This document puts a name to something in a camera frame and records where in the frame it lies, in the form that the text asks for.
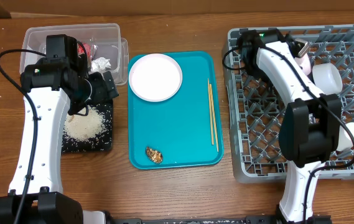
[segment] teal tray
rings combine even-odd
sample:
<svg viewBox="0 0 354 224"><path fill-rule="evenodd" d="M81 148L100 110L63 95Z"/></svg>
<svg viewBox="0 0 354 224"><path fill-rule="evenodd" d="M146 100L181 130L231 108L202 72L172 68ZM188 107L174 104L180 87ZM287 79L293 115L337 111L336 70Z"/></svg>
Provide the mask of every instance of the teal tray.
<svg viewBox="0 0 354 224"><path fill-rule="evenodd" d="M181 87L172 98L159 103L144 101L128 88L129 159L138 169L217 164L223 156L224 144L213 59L201 51L166 55L181 67ZM143 56L135 56L130 61L128 72ZM211 142L208 78L213 85L219 152L215 142L213 146ZM147 158L147 146L162 153L161 164Z"/></svg>

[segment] wood grain surface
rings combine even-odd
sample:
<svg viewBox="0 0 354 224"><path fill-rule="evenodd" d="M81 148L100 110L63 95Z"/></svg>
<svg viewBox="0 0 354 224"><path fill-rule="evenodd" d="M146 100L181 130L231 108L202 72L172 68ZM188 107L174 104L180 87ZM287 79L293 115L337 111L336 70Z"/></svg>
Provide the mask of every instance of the wood grain surface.
<svg viewBox="0 0 354 224"><path fill-rule="evenodd" d="M85 210L109 210L116 218L217 218L273 214L283 183L239 184L232 174L228 99L221 48L236 27L354 24L351 12L283 12L206 14L196 16L71 17L0 20L0 52L21 48L30 27L115 22L128 40L130 58L137 54L204 50L214 59L225 155L215 166L138 170L128 159L127 85L114 101L114 146L109 153L62 156L65 195ZM19 54L2 59L3 68L19 78ZM0 196L7 194L21 146L22 95L0 74ZM320 180L314 212L333 223L354 223L354 180Z"/></svg>

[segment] food scrap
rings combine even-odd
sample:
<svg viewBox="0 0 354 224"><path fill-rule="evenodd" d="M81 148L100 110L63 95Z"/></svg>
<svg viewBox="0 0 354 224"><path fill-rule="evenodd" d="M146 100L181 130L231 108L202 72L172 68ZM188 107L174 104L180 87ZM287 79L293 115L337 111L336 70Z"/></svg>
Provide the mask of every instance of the food scrap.
<svg viewBox="0 0 354 224"><path fill-rule="evenodd" d="M157 150L153 150L150 147L146 147L147 157L154 163L160 164L163 161L163 155Z"/></svg>

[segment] wooden chopstick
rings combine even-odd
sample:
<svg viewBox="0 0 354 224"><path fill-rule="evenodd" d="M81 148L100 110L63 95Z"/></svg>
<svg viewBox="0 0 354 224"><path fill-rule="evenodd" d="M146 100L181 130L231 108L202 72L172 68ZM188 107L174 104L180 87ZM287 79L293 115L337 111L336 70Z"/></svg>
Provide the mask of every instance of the wooden chopstick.
<svg viewBox="0 0 354 224"><path fill-rule="evenodd" d="M213 112L213 123L214 123L214 133L215 133L215 144L217 145L217 152L218 152L219 149L218 149L217 124L215 122L213 88L212 88L211 84L210 84L210 98L212 99L212 112Z"/></svg>
<svg viewBox="0 0 354 224"><path fill-rule="evenodd" d="M208 90L208 111L210 112L210 129L212 130L212 146L214 145L214 134L213 134L213 118L212 118L212 100L210 95L210 81L207 79L207 90Z"/></svg>

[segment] white paper plate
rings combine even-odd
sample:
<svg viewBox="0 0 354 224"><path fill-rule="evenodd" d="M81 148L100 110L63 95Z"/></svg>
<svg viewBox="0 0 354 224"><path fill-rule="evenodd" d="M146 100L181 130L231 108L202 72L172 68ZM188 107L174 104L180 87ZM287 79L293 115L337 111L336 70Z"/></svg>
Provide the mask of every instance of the white paper plate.
<svg viewBox="0 0 354 224"><path fill-rule="evenodd" d="M149 54L138 59L129 71L129 86L143 100L160 102L174 96L182 83L178 63L164 54Z"/></svg>

